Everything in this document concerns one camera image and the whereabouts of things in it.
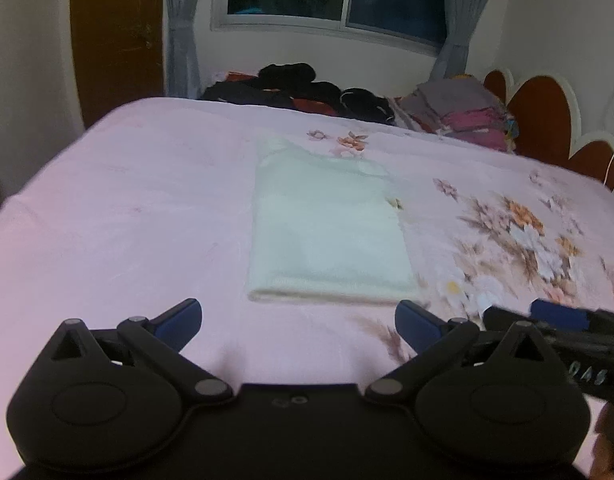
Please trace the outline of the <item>person's right hand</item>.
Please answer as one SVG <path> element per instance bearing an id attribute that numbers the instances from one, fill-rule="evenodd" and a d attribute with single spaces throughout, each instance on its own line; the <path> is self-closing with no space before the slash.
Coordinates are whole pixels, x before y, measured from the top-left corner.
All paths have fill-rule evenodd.
<path id="1" fill-rule="evenodd" d="M 607 403 L 595 424 L 591 480 L 614 479 L 614 405 Z"/>

